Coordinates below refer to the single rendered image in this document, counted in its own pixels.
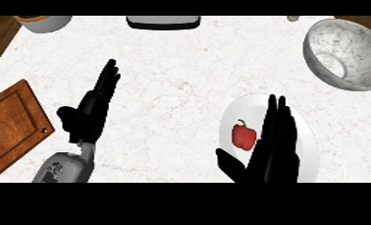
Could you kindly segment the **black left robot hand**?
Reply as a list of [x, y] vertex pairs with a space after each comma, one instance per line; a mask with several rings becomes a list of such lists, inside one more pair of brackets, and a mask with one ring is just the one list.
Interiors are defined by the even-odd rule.
[[87, 91], [78, 107], [62, 106], [56, 110], [62, 128], [69, 132], [71, 143], [94, 143], [100, 138], [119, 78], [116, 60], [111, 59], [100, 73], [94, 88]]

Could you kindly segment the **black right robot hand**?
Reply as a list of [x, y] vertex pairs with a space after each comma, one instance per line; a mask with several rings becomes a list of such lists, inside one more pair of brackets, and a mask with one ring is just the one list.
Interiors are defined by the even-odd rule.
[[297, 127], [286, 97], [268, 98], [268, 109], [247, 165], [221, 148], [217, 149], [218, 166], [236, 183], [295, 184], [300, 159], [296, 153]]

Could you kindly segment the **red bell pepper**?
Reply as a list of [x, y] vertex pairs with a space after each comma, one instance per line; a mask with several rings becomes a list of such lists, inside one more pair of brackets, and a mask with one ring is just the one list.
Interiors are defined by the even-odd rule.
[[246, 126], [242, 119], [231, 128], [231, 143], [244, 151], [250, 151], [256, 142], [256, 131]]

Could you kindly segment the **white round plate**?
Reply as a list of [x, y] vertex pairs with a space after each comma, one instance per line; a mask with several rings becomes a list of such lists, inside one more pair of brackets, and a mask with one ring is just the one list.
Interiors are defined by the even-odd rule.
[[[244, 121], [246, 126], [261, 136], [262, 123], [268, 108], [268, 94], [249, 94], [240, 97], [230, 105], [219, 126], [219, 148], [247, 165], [253, 150], [244, 151], [233, 145], [233, 126]], [[295, 107], [287, 104], [297, 128], [296, 153], [300, 158], [299, 183], [312, 183], [317, 180], [321, 166], [321, 156], [317, 139], [309, 124]]]

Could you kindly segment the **white marbled bowl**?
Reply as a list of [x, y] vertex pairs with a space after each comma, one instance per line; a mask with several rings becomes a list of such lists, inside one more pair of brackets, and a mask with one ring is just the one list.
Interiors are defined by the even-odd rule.
[[315, 76], [333, 87], [371, 90], [371, 29], [343, 19], [317, 22], [305, 36], [303, 56]]

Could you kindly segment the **brown wooden cabinet door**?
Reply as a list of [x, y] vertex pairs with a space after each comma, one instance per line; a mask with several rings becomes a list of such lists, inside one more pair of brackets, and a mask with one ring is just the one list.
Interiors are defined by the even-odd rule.
[[55, 132], [27, 80], [0, 92], [0, 174]]

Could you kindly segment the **grey pot with orange rim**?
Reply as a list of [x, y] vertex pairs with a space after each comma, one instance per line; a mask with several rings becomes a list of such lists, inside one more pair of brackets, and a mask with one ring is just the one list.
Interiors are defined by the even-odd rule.
[[69, 23], [71, 16], [16, 16], [16, 21], [34, 33], [49, 33], [62, 29]]

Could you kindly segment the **brown wooden cabinet edge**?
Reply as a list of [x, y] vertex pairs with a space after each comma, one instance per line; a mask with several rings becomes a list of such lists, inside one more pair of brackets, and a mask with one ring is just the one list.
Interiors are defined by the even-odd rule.
[[5, 53], [21, 26], [13, 16], [0, 16], [0, 56]]

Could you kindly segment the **black and grey appliance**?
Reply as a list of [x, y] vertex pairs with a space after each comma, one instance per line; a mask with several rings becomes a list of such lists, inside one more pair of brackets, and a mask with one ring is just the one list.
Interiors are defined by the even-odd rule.
[[153, 30], [196, 28], [200, 25], [200, 20], [200, 16], [127, 16], [131, 28]]

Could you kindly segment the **brown wooden corner piece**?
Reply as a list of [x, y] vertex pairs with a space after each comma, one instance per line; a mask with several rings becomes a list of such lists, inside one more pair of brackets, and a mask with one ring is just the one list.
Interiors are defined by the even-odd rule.
[[361, 25], [371, 29], [371, 16], [334, 16], [343, 25]]

